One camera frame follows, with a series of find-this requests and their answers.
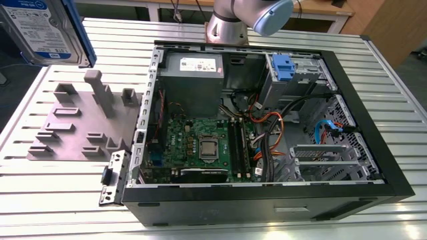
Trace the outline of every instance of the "blue hard drive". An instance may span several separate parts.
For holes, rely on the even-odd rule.
[[[0,16],[31,65],[93,67],[96,55],[72,0],[0,0]]]

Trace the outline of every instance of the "ram slot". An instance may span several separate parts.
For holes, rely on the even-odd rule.
[[[243,128],[240,122],[236,122],[235,125],[235,141],[236,141],[236,152],[238,152],[238,161],[239,161],[239,173],[247,173],[247,163],[246,163],[246,135],[243,134]]]
[[[236,123],[234,121],[228,122],[228,146],[230,146],[230,160],[231,160],[231,172],[236,176],[242,172],[240,160],[238,154],[238,142],[236,142]]]
[[[246,175],[250,174],[250,153],[248,153],[248,141],[247,141],[247,129],[246,129],[246,121],[240,121],[242,126],[242,142],[243,142],[243,172]]]

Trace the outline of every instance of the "hard drive label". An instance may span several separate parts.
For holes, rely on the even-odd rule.
[[[71,50],[60,30],[53,27],[57,23],[49,22],[52,14],[47,4],[41,0],[7,0],[3,4],[32,51],[44,58],[68,59]]]

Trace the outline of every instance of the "slotted aluminum table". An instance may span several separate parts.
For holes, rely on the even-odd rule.
[[[83,24],[97,55],[95,69],[113,92],[144,92],[155,40],[204,41],[203,25],[92,18]],[[144,227],[125,207],[97,206],[105,162],[25,159],[56,101],[56,85],[91,90],[85,69],[55,65],[41,69],[0,135],[0,237],[427,239],[427,114],[372,43],[359,36],[296,31],[271,37],[250,31],[248,39],[251,45],[336,53],[416,195],[332,222]]]

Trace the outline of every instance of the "sticker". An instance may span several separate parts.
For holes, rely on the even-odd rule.
[[[263,108],[263,105],[256,101],[254,102],[254,106],[260,110]]]
[[[259,167],[256,167],[255,168],[255,175],[263,175],[263,169],[262,168],[259,168]]]
[[[52,14],[41,0],[5,0],[3,8],[35,53],[49,59],[72,56],[61,31],[51,24],[55,20],[49,22]]]
[[[212,58],[182,58],[179,62],[180,71],[216,72],[216,62]]]

